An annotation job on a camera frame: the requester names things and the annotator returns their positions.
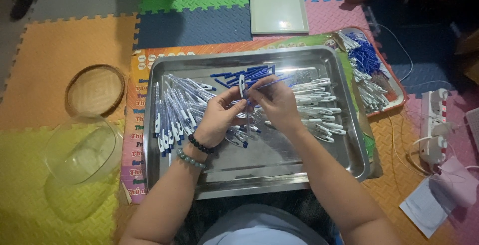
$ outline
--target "stainless steel tray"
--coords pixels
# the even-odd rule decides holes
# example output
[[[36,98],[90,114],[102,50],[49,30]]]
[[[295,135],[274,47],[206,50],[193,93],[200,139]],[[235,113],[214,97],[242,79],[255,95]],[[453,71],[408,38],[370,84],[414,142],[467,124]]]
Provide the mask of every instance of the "stainless steel tray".
[[[154,132],[155,105],[150,89],[154,86],[152,83],[160,82],[164,89],[164,75],[171,73],[213,85],[218,89],[216,93],[220,93],[225,88],[210,78],[210,74],[236,72],[260,64],[275,64],[276,74],[280,71],[300,70],[301,75],[307,76],[304,82],[331,78],[332,85],[328,89],[338,100],[328,103],[328,107],[343,110],[337,114],[336,119],[344,126],[347,134],[334,135],[334,143],[321,144],[357,180],[366,179],[369,174],[367,152],[341,62],[332,48],[311,46],[159,58],[150,71],[144,121],[143,150],[149,189],[169,166],[169,158],[159,156],[156,139],[151,137]],[[236,147],[227,141],[220,144],[217,154],[208,159],[208,167],[200,175],[196,188],[197,199],[309,187],[308,177],[302,171],[302,162],[287,138],[263,122],[256,126],[262,132],[253,133],[256,134],[256,139],[249,141],[248,149]],[[173,152],[172,156],[174,160],[176,153]]]

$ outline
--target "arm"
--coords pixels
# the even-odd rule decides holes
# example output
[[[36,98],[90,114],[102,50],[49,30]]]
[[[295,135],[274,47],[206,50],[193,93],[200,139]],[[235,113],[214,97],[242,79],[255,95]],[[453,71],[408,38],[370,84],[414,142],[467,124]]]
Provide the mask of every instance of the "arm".
[[[247,106],[246,100],[227,109],[236,99],[240,99],[237,87],[208,102],[205,115],[195,131],[195,139],[199,143],[207,148],[215,147],[223,140],[230,125],[244,124],[236,115]],[[207,158],[205,153],[190,143],[184,146],[183,152],[198,162],[204,162]],[[139,205],[120,244],[170,244],[190,210],[199,175],[199,168],[175,159]]]
[[[374,199],[344,169],[302,124],[293,91],[284,83],[266,77],[249,90],[268,119],[291,141],[303,161],[314,195],[341,230],[347,244],[401,244],[394,226]]]

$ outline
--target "hand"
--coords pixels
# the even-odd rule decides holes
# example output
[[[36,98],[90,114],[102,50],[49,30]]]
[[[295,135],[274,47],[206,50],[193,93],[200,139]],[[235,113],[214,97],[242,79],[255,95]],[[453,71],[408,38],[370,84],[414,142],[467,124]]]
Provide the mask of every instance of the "hand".
[[[215,147],[225,137],[228,127],[246,124],[246,119],[236,117],[247,106],[246,100],[242,99],[229,107],[233,100],[238,99],[241,99],[240,89],[236,86],[208,101],[203,119],[194,133],[200,144],[207,148]]]
[[[256,90],[256,88],[278,79],[277,76],[272,75],[258,80],[248,90],[249,99],[263,108],[271,124],[280,132],[285,135],[296,133],[305,127],[298,113],[293,90],[283,82]]]

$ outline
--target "extension cord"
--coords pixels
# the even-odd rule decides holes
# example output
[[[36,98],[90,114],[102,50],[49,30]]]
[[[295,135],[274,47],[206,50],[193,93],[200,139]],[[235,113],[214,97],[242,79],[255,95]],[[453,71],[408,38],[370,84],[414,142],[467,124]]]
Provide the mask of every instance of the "extension cord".
[[[421,141],[419,156],[430,165],[446,159],[446,135],[451,127],[446,122],[446,99],[448,91],[438,89],[422,94]]]

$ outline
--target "paper sheet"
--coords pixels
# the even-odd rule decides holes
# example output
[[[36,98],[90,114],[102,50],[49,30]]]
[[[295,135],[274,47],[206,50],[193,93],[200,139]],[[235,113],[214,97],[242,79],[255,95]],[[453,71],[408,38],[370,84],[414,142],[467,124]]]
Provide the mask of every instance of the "paper sheet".
[[[430,238],[456,204],[442,192],[436,181],[425,178],[399,207]]]

